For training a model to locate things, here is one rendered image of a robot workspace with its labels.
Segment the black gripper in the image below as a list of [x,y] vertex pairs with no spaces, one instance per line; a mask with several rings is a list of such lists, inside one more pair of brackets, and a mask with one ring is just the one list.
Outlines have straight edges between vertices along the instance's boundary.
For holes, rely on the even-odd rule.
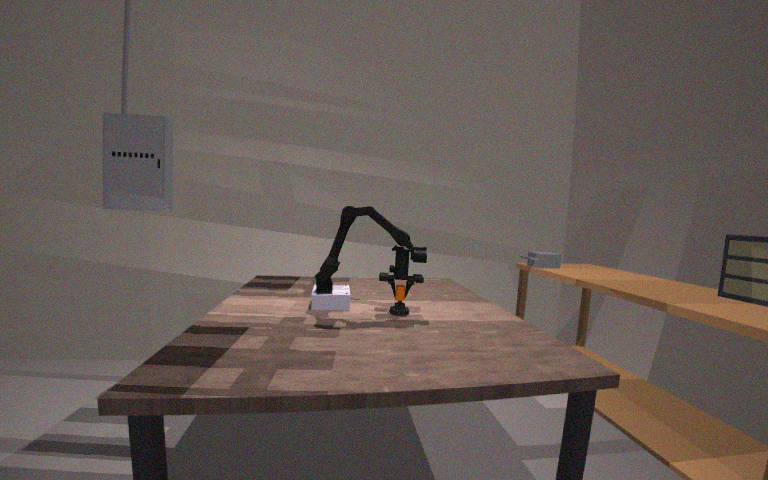
[[[409,266],[409,262],[395,261],[395,275],[389,275],[389,273],[383,273],[383,272],[379,274],[379,281],[386,281],[386,282],[388,281],[388,284],[391,284],[394,297],[396,296],[394,280],[407,280],[406,289],[405,289],[405,298],[411,286],[415,285],[414,281],[416,283],[424,283],[424,277],[421,274],[413,274],[413,276],[408,276],[408,266]],[[400,277],[400,278],[396,278],[396,277]]]

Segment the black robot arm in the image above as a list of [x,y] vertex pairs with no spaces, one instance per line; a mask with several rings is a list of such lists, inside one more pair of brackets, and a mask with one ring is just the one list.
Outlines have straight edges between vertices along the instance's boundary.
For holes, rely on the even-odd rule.
[[316,280],[316,294],[332,294],[332,281],[331,276],[338,270],[340,262],[338,262],[338,256],[347,232],[356,219],[357,216],[371,217],[381,227],[383,227],[393,239],[400,246],[395,245],[392,251],[396,251],[396,262],[409,262],[409,252],[411,252],[411,260],[418,263],[427,262],[427,248],[426,247],[414,247],[410,242],[410,236],[405,231],[397,228],[390,223],[385,217],[377,212],[372,206],[355,208],[353,206],[346,206],[343,208],[340,219],[340,227],[336,234],[332,248],[326,260],[323,262],[320,271],[314,276]]

